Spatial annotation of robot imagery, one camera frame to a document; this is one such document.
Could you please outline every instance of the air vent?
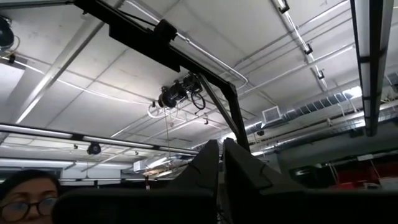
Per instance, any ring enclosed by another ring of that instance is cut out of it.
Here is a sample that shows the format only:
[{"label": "air vent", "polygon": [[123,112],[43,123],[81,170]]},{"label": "air vent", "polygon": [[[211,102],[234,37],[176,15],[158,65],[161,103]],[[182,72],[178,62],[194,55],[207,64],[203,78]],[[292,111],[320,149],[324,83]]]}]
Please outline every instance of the air vent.
[{"label": "air vent", "polygon": [[264,121],[266,122],[266,124],[282,119],[278,106],[263,111],[262,116],[264,117]]}]

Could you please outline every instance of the eyeglasses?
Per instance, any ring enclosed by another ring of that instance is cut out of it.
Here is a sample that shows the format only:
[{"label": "eyeglasses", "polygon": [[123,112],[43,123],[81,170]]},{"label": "eyeglasses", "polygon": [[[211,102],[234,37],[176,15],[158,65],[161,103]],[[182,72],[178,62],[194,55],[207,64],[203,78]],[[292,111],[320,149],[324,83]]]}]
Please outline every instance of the eyeglasses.
[{"label": "eyeglasses", "polygon": [[0,207],[0,216],[5,222],[16,222],[24,219],[33,206],[36,207],[39,215],[47,216],[51,214],[55,202],[57,202],[57,198],[53,197],[36,203],[13,202]]}]

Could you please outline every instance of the dark hair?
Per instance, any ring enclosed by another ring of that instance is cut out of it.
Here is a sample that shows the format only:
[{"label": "dark hair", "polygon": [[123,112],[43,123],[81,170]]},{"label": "dark hair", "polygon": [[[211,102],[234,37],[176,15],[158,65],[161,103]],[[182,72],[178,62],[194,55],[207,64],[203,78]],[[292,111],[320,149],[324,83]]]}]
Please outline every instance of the dark hair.
[{"label": "dark hair", "polygon": [[41,171],[41,170],[22,170],[8,179],[6,179],[1,185],[0,185],[0,201],[3,200],[6,195],[12,191],[15,187],[18,185],[33,180],[33,179],[39,179],[39,178],[46,178],[50,179],[51,182],[55,185],[57,188],[58,193],[60,193],[60,182],[58,179],[53,176],[52,174],[49,174],[48,172]]}]

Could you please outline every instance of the woman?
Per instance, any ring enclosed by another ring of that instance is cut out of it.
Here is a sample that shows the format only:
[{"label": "woman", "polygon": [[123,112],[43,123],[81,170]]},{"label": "woman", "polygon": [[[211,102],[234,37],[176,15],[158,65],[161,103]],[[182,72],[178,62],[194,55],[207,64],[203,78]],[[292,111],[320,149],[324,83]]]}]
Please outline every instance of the woman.
[{"label": "woman", "polygon": [[59,181],[40,170],[20,171],[0,185],[0,223],[51,224]]}]

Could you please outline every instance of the ceiling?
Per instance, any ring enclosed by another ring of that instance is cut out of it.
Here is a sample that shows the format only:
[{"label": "ceiling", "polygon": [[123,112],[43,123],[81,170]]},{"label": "ceiling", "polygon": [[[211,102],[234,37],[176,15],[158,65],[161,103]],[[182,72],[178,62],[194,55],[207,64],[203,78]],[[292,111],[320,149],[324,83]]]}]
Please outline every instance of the ceiling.
[{"label": "ceiling", "polygon": [[[319,81],[310,68],[276,78],[306,64],[308,59],[297,38],[293,34],[286,35],[292,28],[288,27],[287,30],[282,22],[287,22],[286,18],[279,16],[270,1],[135,2],[152,15],[167,19],[184,36],[247,77],[249,83],[240,88],[239,93],[271,80],[258,91],[239,99],[244,120],[248,121],[261,117],[263,110],[273,106],[289,110],[300,102],[327,95],[328,90],[335,90],[359,78],[356,52],[353,49],[318,64],[318,69],[325,75],[326,85]],[[300,27],[298,31],[303,40],[311,45],[315,59],[354,43],[348,2],[325,16],[310,21],[340,2],[341,0],[289,1],[292,21]],[[124,3],[121,10],[153,22],[130,4]],[[6,71],[0,74],[0,83],[7,87],[0,90],[0,122],[13,123],[13,114],[20,112],[24,101],[44,77],[44,73],[79,28],[90,21],[90,16],[83,16],[75,6],[6,10],[0,14],[12,19],[14,34],[21,40],[17,58],[27,60],[26,64],[35,68],[14,71],[0,67]],[[397,22],[398,9],[394,10],[393,26]],[[98,23],[95,20],[89,24],[83,37]],[[387,58],[388,72],[398,70],[398,45],[391,41],[397,37],[398,29],[392,28]],[[243,85],[233,72],[225,72],[223,67],[184,41],[176,39],[173,44],[237,87]],[[205,125],[205,119],[200,118],[174,129],[179,124],[186,123],[186,120],[196,118],[198,110],[190,102],[181,105],[182,109],[177,115],[175,111],[166,118],[151,118],[147,115],[147,109],[152,100],[158,98],[160,88],[171,85],[175,79],[186,74],[184,69],[177,73],[108,37],[108,26],[105,25],[20,124],[175,147],[192,147],[198,141],[206,141],[208,136],[221,137],[229,133],[228,126],[217,111],[207,114],[208,125]],[[209,97],[206,99],[206,109],[198,115],[216,108]],[[5,146],[20,149],[5,149],[7,157],[46,159],[102,160],[125,149],[111,147],[100,156],[88,157],[84,151],[71,152],[68,148],[73,142],[10,135],[4,143]],[[37,154],[35,150],[38,147],[59,151]],[[114,160],[135,161],[156,154],[160,152],[141,150],[136,155],[133,150]]]}]

